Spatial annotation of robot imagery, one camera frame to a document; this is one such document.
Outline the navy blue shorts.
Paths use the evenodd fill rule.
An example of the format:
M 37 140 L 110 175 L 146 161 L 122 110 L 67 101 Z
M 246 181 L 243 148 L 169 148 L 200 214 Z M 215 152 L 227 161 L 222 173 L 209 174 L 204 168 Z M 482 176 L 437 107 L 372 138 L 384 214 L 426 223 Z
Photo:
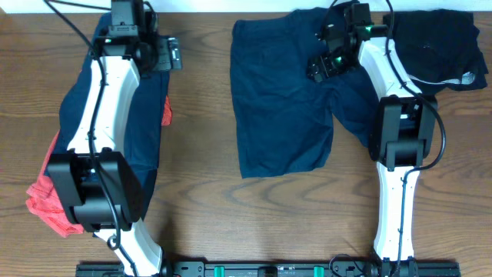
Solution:
M 235 22 L 230 80 L 242 178 L 324 166 L 335 119 L 368 145 L 379 100 L 367 72 L 356 68 L 322 82 L 307 74 L 309 58 L 327 51 L 316 33 L 324 24 L 344 29 L 348 6 Z

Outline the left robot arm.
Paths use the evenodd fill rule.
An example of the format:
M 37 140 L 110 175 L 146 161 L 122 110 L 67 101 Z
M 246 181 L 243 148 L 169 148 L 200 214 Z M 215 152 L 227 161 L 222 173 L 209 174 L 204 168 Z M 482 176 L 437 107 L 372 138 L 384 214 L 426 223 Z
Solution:
M 109 23 L 87 40 L 90 79 L 84 109 L 47 171 L 69 222 L 102 239 L 116 263 L 86 263 L 78 276 L 172 276 L 173 265 L 144 221 L 150 195 L 125 153 L 137 90 L 181 67 L 178 41 L 158 33 L 146 1 L 113 1 Z

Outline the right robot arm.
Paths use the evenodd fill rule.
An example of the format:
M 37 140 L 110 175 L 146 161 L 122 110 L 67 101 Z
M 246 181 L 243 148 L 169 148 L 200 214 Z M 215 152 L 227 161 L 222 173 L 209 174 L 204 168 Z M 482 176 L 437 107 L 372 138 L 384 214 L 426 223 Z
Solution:
M 437 100 L 423 95 L 405 71 L 391 37 L 393 25 L 372 21 L 367 3 L 343 8 L 344 23 L 325 23 L 317 37 L 327 51 L 313 57 L 307 75 L 326 81 L 363 68 L 378 104 L 368 139 L 379 177 L 379 219 L 374 251 L 382 266 L 396 274 L 414 262 L 411 238 L 414 191 L 428 167 L 434 128 L 443 128 Z

